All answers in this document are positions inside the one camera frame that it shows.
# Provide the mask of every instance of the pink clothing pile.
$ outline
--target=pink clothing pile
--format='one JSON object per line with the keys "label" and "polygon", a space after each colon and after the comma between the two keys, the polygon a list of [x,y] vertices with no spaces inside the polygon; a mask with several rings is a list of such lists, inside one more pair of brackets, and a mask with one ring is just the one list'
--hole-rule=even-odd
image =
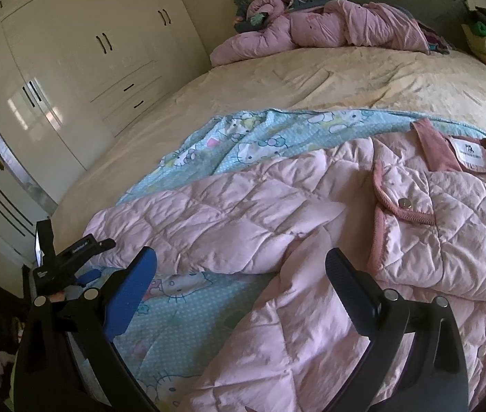
{"label": "pink clothing pile", "polygon": [[[150,194],[97,213],[85,234],[126,267],[143,246],[159,274],[278,271],[179,411],[319,411],[367,348],[325,274],[340,247],[406,299],[447,297],[471,407],[486,394],[486,138],[448,137],[427,118],[407,133],[350,140]],[[390,396],[412,337],[376,400]]]}
{"label": "pink clothing pile", "polygon": [[234,35],[211,54],[213,66],[254,59],[303,48],[344,45],[383,46],[401,51],[429,53],[428,41],[415,19],[384,3],[360,6],[347,0],[329,1],[322,13],[287,14],[282,0],[254,0],[250,18],[266,12],[266,29]]}

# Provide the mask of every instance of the metal screw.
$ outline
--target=metal screw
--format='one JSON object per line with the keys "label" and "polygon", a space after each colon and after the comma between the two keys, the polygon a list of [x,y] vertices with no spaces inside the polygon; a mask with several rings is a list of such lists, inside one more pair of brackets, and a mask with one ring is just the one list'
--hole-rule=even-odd
{"label": "metal screw", "polygon": [[401,209],[410,209],[412,207],[411,200],[408,198],[400,198],[397,203]]}
{"label": "metal screw", "polygon": [[84,292],[84,298],[86,300],[94,300],[94,299],[96,299],[96,297],[98,297],[99,293],[100,293],[100,291],[98,291],[97,289],[90,288],[90,289],[88,289]]}
{"label": "metal screw", "polygon": [[46,304],[46,297],[45,296],[37,297],[33,302],[33,304],[35,304],[35,307],[42,307],[44,304]]}
{"label": "metal screw", "polygon": [[395,289],[387,289],[384,291],[384,297],[388,300],[397,300],[399,299],[399,294]]}
{"label": "metal screw", "polygon": [[440,307],[447,307],[447,305],[449,305],[449,301],[443,297],[443,296],[438,296],[436,297],[436,304],[438,304]]}

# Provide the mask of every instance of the wardrobe handle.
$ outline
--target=wardrobe handle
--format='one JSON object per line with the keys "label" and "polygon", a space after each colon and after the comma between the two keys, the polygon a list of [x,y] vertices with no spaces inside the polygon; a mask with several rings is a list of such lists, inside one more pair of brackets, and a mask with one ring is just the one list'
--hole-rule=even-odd
{"label": "wardrobe handle", "polygon": [[172,20],[170,19],[169,13],[168,13],[166,10],[164,10],[164,9],[163,9],[162,11],[163,11],[163,12],[165,13],[165,15],[167,16],[167,19],[169,19],[169,24],[172,24]]}
{"label": "wardrobe handle", "polygon": [[96,35],[96,38],[98,39],[98,41],[100,42],[100,45],[102,46],[102,49],[104,50],[104,54],[107,54],[107,51],[105,50],[105,46],[104,44],[102,43],[102,39],[99,38],[97,35]]}
{"label": "wardrobe handle", "polygon": [[35,87],[33,86],[33,82],[29,81],[29,86],[31,87],[31,89],[33,90],[33,92],[35,93],[35,96],[37,97],[38,101],[39,102],[42,102],[42,99],[41,97],[39,96],[37,90],[35,89]]}
{"label": "wardrobe handle", "polygon": [[111,46],[111,42],[109,41],[109,39],[107,38],[107,35],[105,35],[104,32],[102,32],[102,35],[105,37],[105,40],[107,41],[107,44],[109,45],[109,50],[110,51],[113,51],[113,47]]}
{"label": "wardrobe handle", "polygon": [[166,26],[166,25],[167,25],[167,20],[165,20],[164,15],[162,14],[162,12],[161,12],[161,11],[157,11],[157,12],[158,12],[158,13],[159,13],[159,15],[161,16],[161,18],[162,18],[162,22],[163,22],[163,23],[165,24],[165,26]]}
{"label": "wardrobe handle", "polygon": [[32,98],[29,97],[29,94],[27,93],[27,90],[25,89],[25,87],[22,87],[22,88],[24,89],[24,93],[27,96],[27,98],[29,99],[29,102],[31,102],[31,105],[33,106],[33,108],[35,108],[35,104],[33,103]]}

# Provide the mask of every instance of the clothing label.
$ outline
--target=clothing label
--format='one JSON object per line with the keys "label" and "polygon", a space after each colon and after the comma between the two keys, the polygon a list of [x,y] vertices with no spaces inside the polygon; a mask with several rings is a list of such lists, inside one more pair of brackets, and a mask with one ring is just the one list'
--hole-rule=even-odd
{"label": "clothing label", "polygon": [[486,173],[486,152],[480,144],[456,138],[449,138],[449,141],[463,166],[474,172]]}

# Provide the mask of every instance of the drawer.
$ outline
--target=drawer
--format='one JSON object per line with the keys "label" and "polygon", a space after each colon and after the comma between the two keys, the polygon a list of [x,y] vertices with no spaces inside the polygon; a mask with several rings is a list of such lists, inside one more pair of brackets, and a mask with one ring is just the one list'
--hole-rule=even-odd
{"label": "drawer", "polygon": [[160,77],[129,98],[129,100],[105,118],[104,122],[113,135],[117,136],[134,119],[151,108],[167,94],[167,86],[165,85],[164,79]]}
{"label": "drawer", "polygon": [[119,107],[124,106],[136,93],[160,78],[159,63],[153,60],[101,93],[92,101],[92,105],[102,119],[105,119]]}

